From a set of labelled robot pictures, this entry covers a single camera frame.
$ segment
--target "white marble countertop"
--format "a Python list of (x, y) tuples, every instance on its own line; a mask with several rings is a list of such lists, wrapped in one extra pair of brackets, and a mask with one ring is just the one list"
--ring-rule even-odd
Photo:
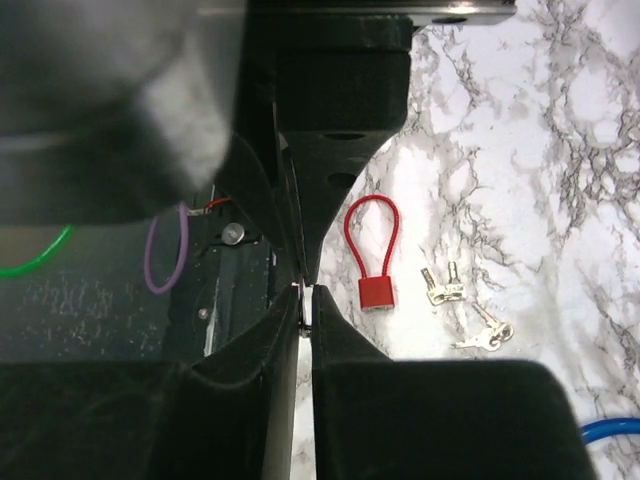
[[(640, 2), (521, 0), (494, 27), (414, 38), (409, 118), (375, 156), (325, 240), (320, 283), (394, 359), (527, 358), (567, 390), (580, 424), (640, 416)], [(341, 232), (363, 195), (402, 215), (396, 308), (363, 313)], [(359, 211), (370, 271), (391, 231)], [(458, 262), (469, 302), (434, 309), (420, 269)], [(500, 350), (452, 350), (478, 333), (477, 301), (515, 327)], [(315, 477), (310, 351), (301, 346), (291, 478)], [(640, 478), (640, 438), (590, 447), (603, 479)]]

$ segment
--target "red wire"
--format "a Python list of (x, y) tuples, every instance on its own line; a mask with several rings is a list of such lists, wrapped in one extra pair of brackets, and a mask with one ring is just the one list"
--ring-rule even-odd
[(215, 207), (216, 205), (220, 205), (221, 203), (226, 203), (231, 201), (231, 197), (222, 197), (222, 198), (216, 198), (215, 200), (211, 200), (209, 203), (207, 203), (204, 206), (204, 212), (205, 213), (209, 213), (209, 211)]
[(400, 212), (398, 212), (398, 207), (396, 207), (396, 204), (393, 203), (393, 200), (388, 197), (385, 197), (383, 195), (367, 195), (366, 197), (360, 198), (349, 207), (349, 210), (347, 210), (347, 215), (344, 217), (344, 237), (347, 240), (349, 248), (353, 252), (353, 256), (356, 257), (356, 262), (358, 262), (358, 266), (360, 267), (362, 278), (367, 278), (367, 269), (364, 266), (364, 262), (362, 261), (362, 257), (360, 256), (358, 249), (356, 248), (356, 244), (353, 243), (349, 225), (351, 223), (351, 217), (353, 216), (353, 213), (356, 211), (356, 209), (369, 200), (380, 200), (381, 202), (385, 202), (387, 205), (389, 205), (389, 207), (391, 207), (391, 211), (393, 212), (393, 231), (391, 232), (389, 247), (387, 248), (387, 253), (384, 256), (384, 263), (382, 264), (382, 276), (386, 276), (387, 271), (389, 270), (391, 254), (393, 253), (393, 247), (396, 243), (396, 239), (398, 238), (398, 229), (400, 228)]

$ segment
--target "cable lock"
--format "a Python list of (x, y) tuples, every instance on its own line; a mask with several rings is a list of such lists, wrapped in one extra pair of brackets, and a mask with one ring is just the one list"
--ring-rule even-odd
[[(351, 238), (350, 224), (351, 217), (353, 216), (356, 209), (370, 200), (379, 200), (381, 202), (386, 203), (391, 208), (393, 212), (393, 231), (391, 232), (391, 239), (389, 240), (389, 247), (387, 248), (387, 253), (384, 256), (384, 263), (382, 264), (382, 275), (379, 277), (369, 277), (367, 275), (367, 269), (364, 266), (364, 262), (362, 261), (362, 257), (356, 248), (353, 239)], [(370, 310), (374, 308), (393, 308), (395, 306), (395, 301), (393, 299), (393, 285), (391, 283), (391, 277), (388, 275), (389, 263), (391, 261), (391, 254), (393, 253), (393, 247), (396, 243), (396, 239), (398, 238), (398, 230), (400, 228), (400, 213), (398, 212), (398, 207), (396, 207), (395, 203), (383, 195), (367, 195), (366, 197), (362, 197), (357, 200), (349, 210), (347, 210), (347, 215), (344, 218), (344, 236), (347, 240), (347, 244), (349, 248), (353, 252), (353, 256), (358, 263), (358, 267), (360, 268), (360, 273), (362, 278), (358, 280), (358, 288), (360, 291), (360, 308), (362, 310)]]

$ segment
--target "screw hole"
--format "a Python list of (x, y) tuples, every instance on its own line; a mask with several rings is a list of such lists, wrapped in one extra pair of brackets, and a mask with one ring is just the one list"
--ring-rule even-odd
[(356, 181), (356, 176), (352, 173), (336, 172), (327, 177), (327, 182), (333, 188), (351, 188)]
[(341, 141), (358, 140), (364, 137), (366, 137), (364, 133), (327, 133), (324, 136), (324, 138), (327, 138), (329, 140)]
[(440, 17), (434, 18), (432, 23), (436, 25), (455, 25), (457, 23), (464, 23), (469, 20), (467, 17)]

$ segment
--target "gray marble vein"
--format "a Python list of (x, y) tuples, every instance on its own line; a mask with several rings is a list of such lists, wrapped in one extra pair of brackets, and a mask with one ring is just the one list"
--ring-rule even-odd
[[(580, 423), (640, 416), (640, 2), (523, 0), (494, 27), (414, 38), (409, 117), (353, 186), (324, 243), (320, 283), (395, 359), (527, 358), (550, 368)], [(363, 195), (402, 214), (396, 308), (363, 313), (341, 226)], [(368, 204), (354, 239), (382, 265), (392, 216)], [(469, 302), (433, 308), (420, 269), (459, 264)], [(497, 352), (477, 301), (511, 322)], [(310, 351), (301, 349), (291, 478), (315, 477)], [(640, 478), (640, 438), (590, 447), (603, 479)]]

